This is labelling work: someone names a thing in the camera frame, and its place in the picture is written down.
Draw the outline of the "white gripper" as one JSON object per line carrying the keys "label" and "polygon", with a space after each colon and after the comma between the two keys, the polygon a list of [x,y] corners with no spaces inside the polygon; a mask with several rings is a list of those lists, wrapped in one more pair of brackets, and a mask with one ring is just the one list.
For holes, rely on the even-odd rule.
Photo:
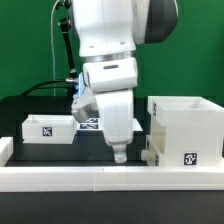
{"label": "white gripper", "polygon": [[98,93],[96,101],[105,141],[113,146],[115,162],[125,163],[126,145],[133,140],[133,90]]}

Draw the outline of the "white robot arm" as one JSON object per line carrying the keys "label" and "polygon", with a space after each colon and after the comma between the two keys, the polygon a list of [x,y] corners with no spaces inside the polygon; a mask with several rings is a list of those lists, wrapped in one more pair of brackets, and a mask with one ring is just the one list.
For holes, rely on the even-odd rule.
{"label": "white robot arm", "polygon": [[84,92],[72,103],[79,122],[98,109],[105,142],[114,160],[127,161],[133,140],[133,89],[137,86],[138,44],[164,41],[178,19],[176,0],[73,0],[73,26],[83,59]]}

